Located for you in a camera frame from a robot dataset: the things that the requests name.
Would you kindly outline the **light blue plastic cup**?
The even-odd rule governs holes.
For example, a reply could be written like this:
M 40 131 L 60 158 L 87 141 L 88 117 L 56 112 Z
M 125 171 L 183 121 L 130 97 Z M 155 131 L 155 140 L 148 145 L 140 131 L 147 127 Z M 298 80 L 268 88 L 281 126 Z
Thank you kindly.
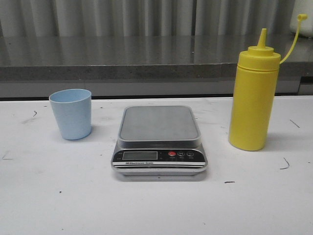
M 91 92 L 68 89 L 55 92 L 49 101 L 59 127 L 66 140 L 79 140 L 91 133 Z

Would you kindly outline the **yellow squeeze bottle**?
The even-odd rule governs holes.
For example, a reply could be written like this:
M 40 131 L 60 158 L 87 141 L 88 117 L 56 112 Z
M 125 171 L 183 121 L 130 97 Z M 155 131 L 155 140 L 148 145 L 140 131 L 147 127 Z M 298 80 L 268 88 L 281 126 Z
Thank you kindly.
M 265 146 L 280 65 L 294 50 L 301 23 L 307 18 L 306 14 L 297 16 L 296 34 L 285 57 L 266 45 L 265 28 L 257 45 L 240 52 L 228 136 L 232 146 L 246 151 Z

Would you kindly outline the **silver digital kitchen scale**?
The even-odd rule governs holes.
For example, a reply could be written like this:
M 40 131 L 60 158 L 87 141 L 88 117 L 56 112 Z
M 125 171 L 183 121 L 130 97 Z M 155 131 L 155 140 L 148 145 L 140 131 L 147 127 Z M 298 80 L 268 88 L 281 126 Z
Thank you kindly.
M 195 176 L 206 171 L 208 161 L 192 109 L 127 107 L 111 166 L 124 176 Z

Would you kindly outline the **grey stone counter ledge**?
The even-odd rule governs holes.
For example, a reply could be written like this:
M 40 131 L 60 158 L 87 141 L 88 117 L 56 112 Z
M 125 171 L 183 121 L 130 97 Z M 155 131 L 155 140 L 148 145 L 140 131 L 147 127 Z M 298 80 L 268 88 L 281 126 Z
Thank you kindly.
M 239 53 L 258 39 L 2 37 L 0 97 L 46 99 L 72 88 L 100 98 L 231 96 Z

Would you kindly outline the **white container in background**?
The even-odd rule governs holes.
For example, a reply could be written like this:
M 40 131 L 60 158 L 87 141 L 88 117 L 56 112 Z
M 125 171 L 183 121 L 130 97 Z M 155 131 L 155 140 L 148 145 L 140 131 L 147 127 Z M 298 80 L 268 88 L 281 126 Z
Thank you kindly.
M 313 37 L 313 0 L 296 0 L 294 2 L 291 22 L 290 22 L 290 31 L 295 33 L 297 30 L 298 20 L 297 17 L 299 14 L 306 14 L 308 18 L 301 22 L 301 27 L 299 34 L 307 37 Z

